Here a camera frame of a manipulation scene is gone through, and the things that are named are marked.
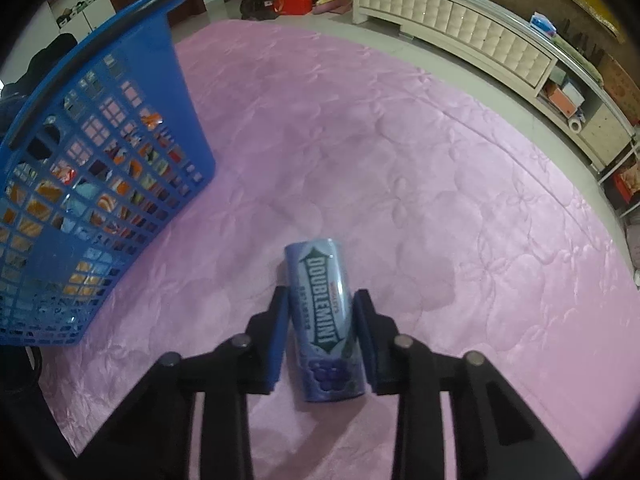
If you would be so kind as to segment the blue Doublemint gum can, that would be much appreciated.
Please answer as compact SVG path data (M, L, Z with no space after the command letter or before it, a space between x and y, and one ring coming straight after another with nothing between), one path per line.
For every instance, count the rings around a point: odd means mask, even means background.
M340 244L317 238L289 244L284 254L304 399L328 403L362 396L362 357Z

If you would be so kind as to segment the orange chip packet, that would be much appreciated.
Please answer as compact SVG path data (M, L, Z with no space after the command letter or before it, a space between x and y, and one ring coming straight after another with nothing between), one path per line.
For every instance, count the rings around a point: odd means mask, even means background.
M6 201L1 204L1 222L29 238L41 234L44 225L53 219L53 206L63 197L62 188L48 180L41 181L35 188L10 181L4 192Z

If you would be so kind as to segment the pink quilted table cover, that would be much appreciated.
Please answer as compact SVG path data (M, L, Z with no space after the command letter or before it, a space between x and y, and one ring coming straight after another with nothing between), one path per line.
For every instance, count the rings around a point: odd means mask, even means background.
M288 244L331 237L352 289L434 351L484 353L588 474L639 402L639 293L613 231L540 146L378 49L223 21L178 58L213 182L40 385L82 450L163 353L239 333Z

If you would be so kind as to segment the white metal shelf rack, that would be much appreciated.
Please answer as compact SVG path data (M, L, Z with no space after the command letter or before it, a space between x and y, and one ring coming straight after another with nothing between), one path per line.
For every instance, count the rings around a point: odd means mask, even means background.
M630 142L602 171L598 185L621 219L639 208L639 127L634 128Z

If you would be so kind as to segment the blue plastic basket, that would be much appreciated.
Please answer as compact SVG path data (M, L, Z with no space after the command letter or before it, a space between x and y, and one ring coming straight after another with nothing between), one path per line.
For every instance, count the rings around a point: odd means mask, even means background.
M1 222L1 341L71 346L216 162L172 43L183 0L138 0L43 78L1 143L10 181L63 190L37 238Z

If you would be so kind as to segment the cardboard box on cabinet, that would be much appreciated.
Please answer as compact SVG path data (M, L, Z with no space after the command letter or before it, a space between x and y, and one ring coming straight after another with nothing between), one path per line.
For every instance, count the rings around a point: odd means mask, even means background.
M639 123L640 91L634 80L620 66L620 63L605 53L598 65L603 78L603 87L611 96L631 125Z

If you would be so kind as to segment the white TV cabinet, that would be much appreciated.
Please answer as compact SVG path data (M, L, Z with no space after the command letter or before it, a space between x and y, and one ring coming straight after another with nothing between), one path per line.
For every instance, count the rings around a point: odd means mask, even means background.
M500 81L548 117L595 170L639 153L631 122L584 61L489 0L354 0L352 19L378 18Z

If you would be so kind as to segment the blue tissue pack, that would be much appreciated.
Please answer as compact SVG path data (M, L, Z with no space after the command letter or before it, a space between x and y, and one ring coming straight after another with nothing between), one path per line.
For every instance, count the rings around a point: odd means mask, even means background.
M541 14L539 12L535 12L530 17L529 26L533 29L538 30L538 32L549 38L555 37L558 33L552 21L550 21L544 14Z

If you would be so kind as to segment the broom and dustpan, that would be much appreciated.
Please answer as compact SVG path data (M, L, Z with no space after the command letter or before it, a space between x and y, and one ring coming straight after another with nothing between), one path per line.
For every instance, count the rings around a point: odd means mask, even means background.
M314 15L325 13L346 14L352 10L352 0L317 0L312 8Z

